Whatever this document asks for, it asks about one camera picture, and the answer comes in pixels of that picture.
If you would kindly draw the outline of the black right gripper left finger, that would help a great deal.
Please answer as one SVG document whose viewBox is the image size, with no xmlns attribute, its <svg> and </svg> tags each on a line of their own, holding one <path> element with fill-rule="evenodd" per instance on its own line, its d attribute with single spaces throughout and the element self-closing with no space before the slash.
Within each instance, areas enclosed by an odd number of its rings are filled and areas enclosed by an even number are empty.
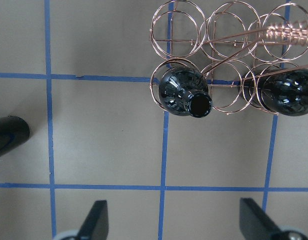
<svg viewBox="0 0 308 240">
<path fill-rule="evenodd" d="M 91 207 L 79 230 L 58 233 L 54 240 L 106 240 L 109 234 L 108 203 L 97 200 Z"/>
</svg>

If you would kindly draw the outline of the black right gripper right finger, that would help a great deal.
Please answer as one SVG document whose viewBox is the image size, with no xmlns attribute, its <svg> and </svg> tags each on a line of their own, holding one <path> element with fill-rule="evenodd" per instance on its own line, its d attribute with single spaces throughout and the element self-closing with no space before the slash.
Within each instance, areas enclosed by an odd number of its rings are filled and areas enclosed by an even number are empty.
<svg viewBox="0 0 308 240">
<path fill-rule="evenodd" d="M 276 225 L 253 198 L 239 201 L 239 229 L 246 240 L 308 240 L 298 230 Z"/>
</svg>

